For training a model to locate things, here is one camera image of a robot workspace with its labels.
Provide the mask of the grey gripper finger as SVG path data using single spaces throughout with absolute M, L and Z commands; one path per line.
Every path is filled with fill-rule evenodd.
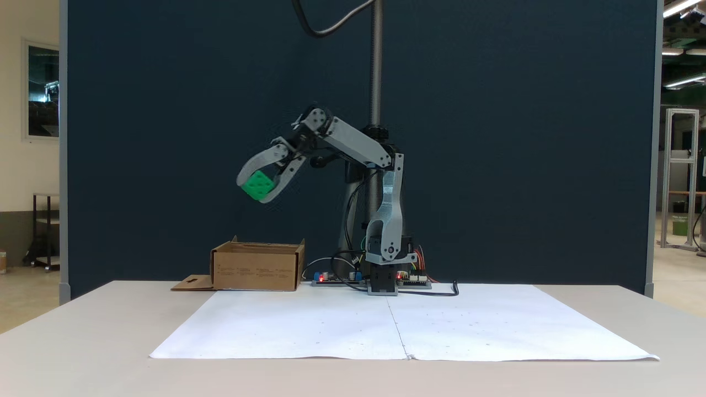
M 292 146 L 288 142 L 272 142 L 270 147 L 252 156 L 240 169 L 237 185 L 242 187 L 256 171 L 270 168 L 272 163 L 292 158 Z
M 307 156 L 299 155 L 272 163 L 270 168 L 274 167 L 277 171 L 275 176 L 272 177 L 273 187 L 259 202 L 263 204 L 270 203 L 277 198 L 280 193 L 285 191 L 306 160 Z

